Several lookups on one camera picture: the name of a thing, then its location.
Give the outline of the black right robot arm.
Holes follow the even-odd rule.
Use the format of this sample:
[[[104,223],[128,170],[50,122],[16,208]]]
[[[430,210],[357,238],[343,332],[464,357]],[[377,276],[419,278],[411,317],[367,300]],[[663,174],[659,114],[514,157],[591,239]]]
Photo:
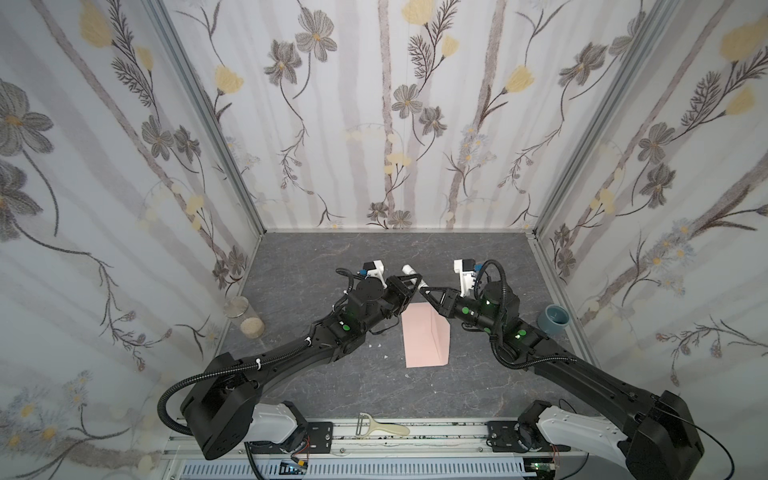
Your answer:
[[[420,292],[439,315],[487,334],[503,367],[541,376],[597,413],[578,415],[537,400],[517,418],[513,437],[522,450],[562,445],[609,460],[636,479],[692,478],[705,454],[705,432],[681,397],[654,394],[578,358],[516,316],[507,285],[489,286],[490,294],[479,297],[464,297],[449,287]]]

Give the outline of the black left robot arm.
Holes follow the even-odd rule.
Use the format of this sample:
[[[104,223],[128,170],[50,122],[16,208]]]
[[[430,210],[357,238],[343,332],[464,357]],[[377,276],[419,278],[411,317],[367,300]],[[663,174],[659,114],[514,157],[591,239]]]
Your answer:
[[[215,460],[243,442],[253,442],[254,412],[263,395],[282,381],[317,365],[335,362],[362,346],[372,328],[401,315],[422,284],[418,273],[351,279],[352,286],[331,312],[308,332],[265,353],[236,359],[215,357],[202,373],[161,394],[159,420],[193,437],[204,457]]]

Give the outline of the pink paper envelope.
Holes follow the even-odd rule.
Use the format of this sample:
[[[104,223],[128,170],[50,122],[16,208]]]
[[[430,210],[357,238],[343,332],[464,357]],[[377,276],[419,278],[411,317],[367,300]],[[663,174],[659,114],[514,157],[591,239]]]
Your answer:
[[[407,368],[441,367],[449,362],[449,322],[429,303],[411,303],[402,314]]]

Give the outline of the white glue stick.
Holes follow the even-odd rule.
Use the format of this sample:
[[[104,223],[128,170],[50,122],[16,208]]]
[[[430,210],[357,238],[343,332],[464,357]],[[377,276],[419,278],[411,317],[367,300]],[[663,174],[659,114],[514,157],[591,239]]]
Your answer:
[[[402,273],[407,276],[407,280],[417,289],[427,287],[427,284],[423,280],[423,276],[417,272],[411,265],[405,264],[402,267]]]

